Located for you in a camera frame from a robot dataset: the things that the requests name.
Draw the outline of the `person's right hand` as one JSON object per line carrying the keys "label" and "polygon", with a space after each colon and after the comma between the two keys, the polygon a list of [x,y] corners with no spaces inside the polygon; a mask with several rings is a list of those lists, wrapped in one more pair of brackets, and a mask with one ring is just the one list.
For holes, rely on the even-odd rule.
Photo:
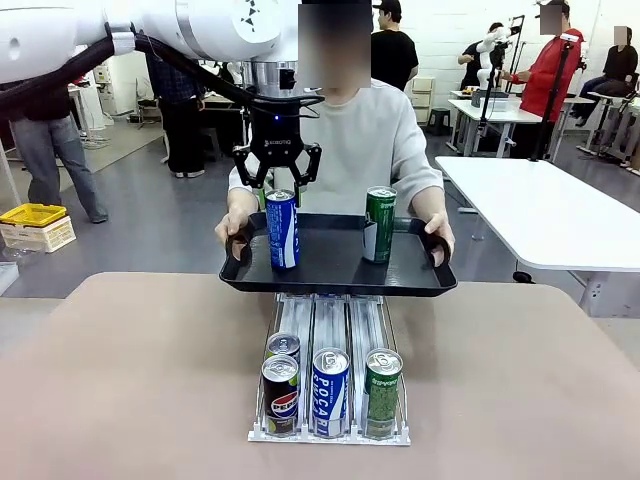
{"label": "person's right hand", "polygon": [[222,217],[214,231],[223,246],[247,225],[249,216],[250,213],[243,208],[234,207]]}

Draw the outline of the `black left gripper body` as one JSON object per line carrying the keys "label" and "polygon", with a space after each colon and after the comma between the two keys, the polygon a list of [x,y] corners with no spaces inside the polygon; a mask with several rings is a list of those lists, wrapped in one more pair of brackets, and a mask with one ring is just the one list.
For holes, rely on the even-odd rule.
{"label": "black left gripper body", "polygon": [[259,169],[297,169],[304,150],[300,134],[300,98],[256,97],[249,104],[250,151]]}

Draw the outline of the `person's left hand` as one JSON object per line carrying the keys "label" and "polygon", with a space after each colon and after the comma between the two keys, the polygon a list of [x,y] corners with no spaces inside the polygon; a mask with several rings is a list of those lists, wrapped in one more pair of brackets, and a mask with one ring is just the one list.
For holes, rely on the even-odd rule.
{"label": "person's left hand", "polygon": [[[450,255],[453,255],[455,251],[455,236],[446,214],[433,214],[426,223],[425,231],[429,235],[436,235],[444,239],[447,242]],[[445,260],[445,253],[441,246],[433,250],[431,255],[434,258],[436,267],[440,266]]]}

